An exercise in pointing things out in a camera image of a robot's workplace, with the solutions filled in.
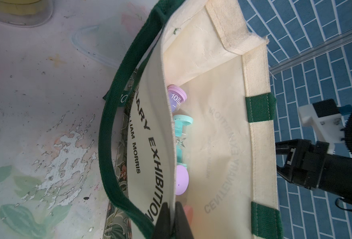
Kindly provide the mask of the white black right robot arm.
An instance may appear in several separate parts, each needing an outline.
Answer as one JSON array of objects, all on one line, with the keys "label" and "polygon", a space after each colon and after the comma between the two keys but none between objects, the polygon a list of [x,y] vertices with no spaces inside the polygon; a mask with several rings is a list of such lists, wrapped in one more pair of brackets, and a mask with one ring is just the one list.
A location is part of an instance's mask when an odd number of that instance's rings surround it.
[{"label": "white black right robot arm", "polygon": [[277,142],[277,155],[286,155],[277,173],[287,182],[309,190],[320,189],[337,195],[335,205],[352,205],[352,158],[329,154],[329,143],[295,139]]}]

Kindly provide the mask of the cream canvas tote bag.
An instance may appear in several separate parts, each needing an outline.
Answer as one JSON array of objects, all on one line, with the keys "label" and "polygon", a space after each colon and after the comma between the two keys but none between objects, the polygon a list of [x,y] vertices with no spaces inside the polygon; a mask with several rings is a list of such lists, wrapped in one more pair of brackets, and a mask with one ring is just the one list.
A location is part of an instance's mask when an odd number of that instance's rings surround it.
[{"label": "cream canvas tote bag", "polygon": [[[237,1],[159,1],[105,96],[99,131],[112,231],[151,239],[163,203],[181,202],[194,239],[281,239],[268,40]],[[168,86],[187,100],[171,112]],[[186,127],[177,162],[174,115]],[[189,185],[176,191],[176,167]]]}]

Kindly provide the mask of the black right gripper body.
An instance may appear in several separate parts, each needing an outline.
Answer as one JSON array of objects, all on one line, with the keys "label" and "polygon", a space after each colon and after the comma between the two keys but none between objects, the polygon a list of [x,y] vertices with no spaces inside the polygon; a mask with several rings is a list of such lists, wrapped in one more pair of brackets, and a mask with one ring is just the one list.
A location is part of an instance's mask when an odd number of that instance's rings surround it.
[{"label": "black right gripper body", "polygon": [[304,188],[334,188],[330,175],[329,143],[294,139],[275,143],[276,155],[285,155],[284,166],[277,173],[287,182]]}]

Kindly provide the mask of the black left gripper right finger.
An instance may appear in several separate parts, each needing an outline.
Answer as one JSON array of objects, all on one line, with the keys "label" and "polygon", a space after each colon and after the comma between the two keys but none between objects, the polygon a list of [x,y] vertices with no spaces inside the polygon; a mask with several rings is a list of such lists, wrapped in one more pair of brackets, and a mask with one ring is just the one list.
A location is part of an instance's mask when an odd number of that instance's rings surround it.
[{"label": "black left gripper right finger", "polygon": [[194,239],[181,202],[176,202],[174,231],[176,239]]}]

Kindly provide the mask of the purple hourglass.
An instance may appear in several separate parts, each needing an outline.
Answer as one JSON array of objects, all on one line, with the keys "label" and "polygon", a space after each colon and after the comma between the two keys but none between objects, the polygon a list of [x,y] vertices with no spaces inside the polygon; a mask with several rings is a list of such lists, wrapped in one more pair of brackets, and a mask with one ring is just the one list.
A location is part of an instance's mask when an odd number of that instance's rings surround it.
[{"label": "purple hourglass", "polygon": [[177,165],[176,167],[176,191],[177,196],[182,195],[186,192],[189,185],[189,173],[183,165]]},{"label": "purple hourglass", "polygon": [[176,85],[168,86],[167,90],[169,94],[171,112],[175,113],[180,109],[181,105],[187,100],[187,94],[182,88]]}]

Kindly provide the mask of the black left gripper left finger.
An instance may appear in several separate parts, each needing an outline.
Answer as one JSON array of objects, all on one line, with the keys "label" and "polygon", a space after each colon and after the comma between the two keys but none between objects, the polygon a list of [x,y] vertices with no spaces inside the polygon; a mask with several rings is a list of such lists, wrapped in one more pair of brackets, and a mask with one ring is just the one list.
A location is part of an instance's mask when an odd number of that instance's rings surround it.
[{"label": "black left gripper left finger", "polygon": [[155,225],[152,239],[170,239],[171,238],[171,215],[168,203],[163,203],[160,214]]}]

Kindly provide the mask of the teal hourglass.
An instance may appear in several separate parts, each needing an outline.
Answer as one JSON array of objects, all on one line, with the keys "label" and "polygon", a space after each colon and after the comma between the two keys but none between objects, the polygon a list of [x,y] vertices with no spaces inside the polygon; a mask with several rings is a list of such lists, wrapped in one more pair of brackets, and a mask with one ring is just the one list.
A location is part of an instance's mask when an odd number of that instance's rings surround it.
[{"label": "teal hourglass", "polygon": [[193,118],[187,115],[174,115],[175,137],[176,137],[176,158],[177,162],[183,164],[184,141],[186,140],[186,127],[191,126]]}]

